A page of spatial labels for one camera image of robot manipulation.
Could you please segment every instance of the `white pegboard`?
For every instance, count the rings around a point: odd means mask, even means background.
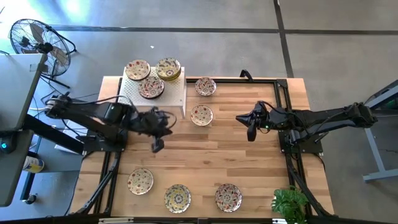
[[[155,67],[150,68],[150,76],[157,77]],[[185,79],[185,68],[181,67],[180,76],[172,81],[164,82],[163,94],[153,100],[142,97],[139,92],[140,81],[133,81],[126,75],[124,67],[120,95],[131,99],[135,106],[176,106],[181,108],[182,116],[185,117],[185,103],[187,100],[187,81]],[[120,103],[129,104],[127,99],[119,98]]]

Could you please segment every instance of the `fan guard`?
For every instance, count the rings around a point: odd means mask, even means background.
[[[21,19],[10,30],[12,48],[17,54],[47,55],[48,70],[43,75],[51,77],[64,74],[70,65],[70,51],[63,37],[49,25],[33,20]]]

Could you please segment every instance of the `decorative plate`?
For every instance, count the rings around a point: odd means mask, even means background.
[[[173,78],[181,69],[180,62],[175,58],[164,58],[156,65],[156,73],[160,78]]]
[[[195,125],[206,126],[213,119],[213,112],[210,107],[198,105],[191,110],[191,120]]]
[[[172,213],[185,212],[191,204],[191,193],[182,184],[175,184],[164,194],[166,208]]]
[[[223,184],[216,191],[216,204],[224,212],[234,212],[242,204],[242,193],[233,184]]]
[[[216,83],[211,78],[203,77],[195,83],[195,90],[202,96],[210,96],[216,91]]]
[[[136,195],[143,195],[148,193],[154,184],[154,176],[145,168],[138,168],[134,170],[128,180],[127,186],[131,193]]]
[[[154,99],[164,91],[164,83],[157,77],[150,76],[140,82],[139,94],[146,99]]]
[[[139,81],[150,74],[150,65],[145,60],[133,60],[126,65],[126,75],[131,80]]]

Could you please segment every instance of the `desk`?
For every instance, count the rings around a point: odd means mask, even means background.
[[[104,77],[99,99],[118,92],[120,77]],[[288,78],[293,109],[309,109],[304,81]],[[200,96],[194,84],[187,84],[187,118],[178,120],[172,135],[165,137],[165,148],[153,154],[152,138],[129,133],[126,150],[122,153],[114,193],[112,217],[279,217],[271,211],[275,189],[287,188],[287,168],[281,154],[276,131],[257,133],[255,142],[247,142],[246,127],[235,120],[237,114],[248,113],[257,100],[275,105],[274,87],[268,84],[220,83],[214,95]],[[191,109],[209,106],[214,120],[209,127],[195,126],[189,118]],[[100,179],[103,152],[94,152],[81,166],[71,212],[77,211],[89,199]],[[307,185],[317,200],[333,213],[325,172],[319,158],[303,154]],[[148,168],[154,175],[154,185],[145,195],[134,195],[127,188],[129,174],[138,167]],[[216,189],[225,183],[234,184],[243,193],[239,210],[222,212],[215,203]],[[164,206],[164,193],[173,184],[186,185],[192,203],[181,214],[170,213]],[[108,190],[104,190],[102,207]]]

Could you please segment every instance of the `fan stand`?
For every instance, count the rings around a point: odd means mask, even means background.
[[[69,39],[67,39],[67,38],[64,37],[63,35],[59,34],[59,33],[58,33],[55,29],[53,29],[52,27],[49,26],[48,28],[51,29],[51,31],[52,31],[53,33],[57,34],[60,38],[66,40],[67,42],[69,42],[70,44],[72,44],[73,50],[70,51],[70,52],[67,53],[67,54],[71,54],[71,53],[77,52],[77,50],[76,50],[76,45],[75,45],[72,41],[70,41]],[[47,79],[49,82],[54,82],[54,83],[56,83],[56,84],[59,84],[59,85],[61,85],[61,86],[66,87],[66,88],[70,88],[70,86],[68,86],[68,85],[66,85],[66,84],[64,84],[64,83],[62,83],[62,82],[57,81],[57,80],[54,79],[54,78],[56,77],[56,76],[54,75],[54,69],[51,71],[51,75],[50,75],[50,76],[48,76],[48,75],[41,75],[41,77]]]

